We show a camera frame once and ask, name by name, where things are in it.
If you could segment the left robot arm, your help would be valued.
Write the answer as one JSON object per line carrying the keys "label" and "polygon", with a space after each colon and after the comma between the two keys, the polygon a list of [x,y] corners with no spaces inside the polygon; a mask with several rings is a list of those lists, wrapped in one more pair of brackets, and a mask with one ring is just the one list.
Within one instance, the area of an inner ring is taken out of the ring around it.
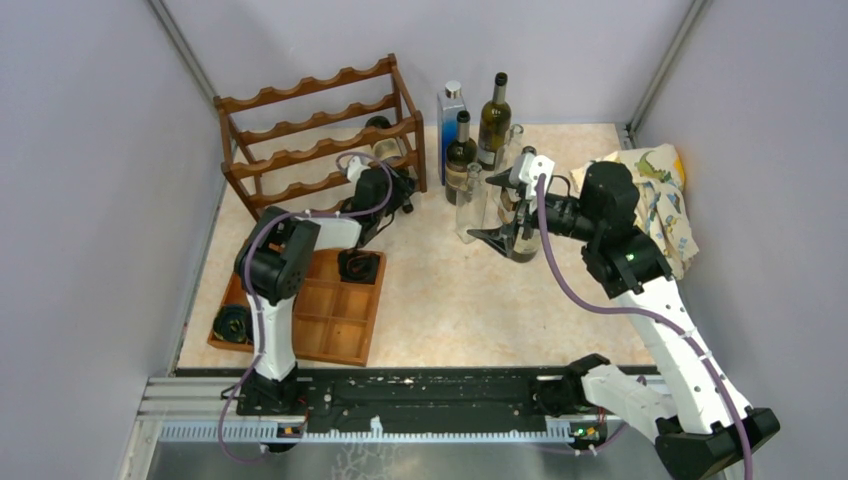
{"label": "left robot arm", "polygon": [[277,414],[292,411],[300,399],[292,315],[319,249],[365,246],[383,219],[408,203],[415,181],[387,164],[363,168],[352,197],[333,213],[293,213],[268,208],[235,261],[235,272],[251,312],[254,354],[240,383],[241,406]]}

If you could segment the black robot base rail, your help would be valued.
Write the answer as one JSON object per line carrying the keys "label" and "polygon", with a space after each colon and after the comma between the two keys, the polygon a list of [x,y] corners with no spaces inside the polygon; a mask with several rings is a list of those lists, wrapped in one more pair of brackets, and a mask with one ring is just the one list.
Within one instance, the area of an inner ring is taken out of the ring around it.
{"label": "black robot base rail", "polygon": [[300,368],[282,381],[251,374],[241,416],[293,415],[309,433],[541,433],[549,418],[598,410],[570,367]]}

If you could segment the green wine bottle white label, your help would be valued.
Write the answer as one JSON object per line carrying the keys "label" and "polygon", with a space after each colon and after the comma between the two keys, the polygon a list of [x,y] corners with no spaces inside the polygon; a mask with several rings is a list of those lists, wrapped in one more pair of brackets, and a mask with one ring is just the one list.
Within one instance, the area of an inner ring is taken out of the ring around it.
{"label": "green wine bottle white label", "polygon": [[513,213],[510,223],[506,225],[507,257],[517,263],[527,263],[535,258],[540,247],[539,232],[532,222],[521,214]]}

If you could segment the green wine bottle dark label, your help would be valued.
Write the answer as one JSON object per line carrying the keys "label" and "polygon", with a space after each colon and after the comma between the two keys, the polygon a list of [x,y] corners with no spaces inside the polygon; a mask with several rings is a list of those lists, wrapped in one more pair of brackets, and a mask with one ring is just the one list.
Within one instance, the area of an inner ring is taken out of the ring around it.
{"label": "green wine bottle dark label", "polygon": [[[391,128],[392,123],[387,117],[376,115],[369,118],[365,126],[385,130]],[[406,155],[406,149],[397,138],[382,139],[373,143],[372,152],[381,161],[389,161]]]}

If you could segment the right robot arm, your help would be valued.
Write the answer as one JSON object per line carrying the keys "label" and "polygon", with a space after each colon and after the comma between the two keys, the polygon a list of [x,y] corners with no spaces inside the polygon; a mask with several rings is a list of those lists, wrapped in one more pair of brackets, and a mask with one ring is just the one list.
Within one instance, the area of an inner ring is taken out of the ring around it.
{"label": "right robot arm", "polygon": [[580,241],[586,269],[611,305],[582,300],[553,267],[559,287],[586,311],[627,317],[666,385],[659,393],[605,358],[586,357],[560,383],[565,403],[576,412],[595,406],[618,416],[653,443],[675,479],[705,479],[734,464],[753,478],[754,452],[779,431],[779,421],[772,410],[754,407],[715,360],[665,256],[637,226],[640,194],[631,172],[616,162],[593,163],[577,196],[552,193],[553,178],[552,161],[531,153],[490,176],[490,185],[516,194],[514,215],[476,237],[506,253],[537,233],[549,264],[555,263],[552,237]]}

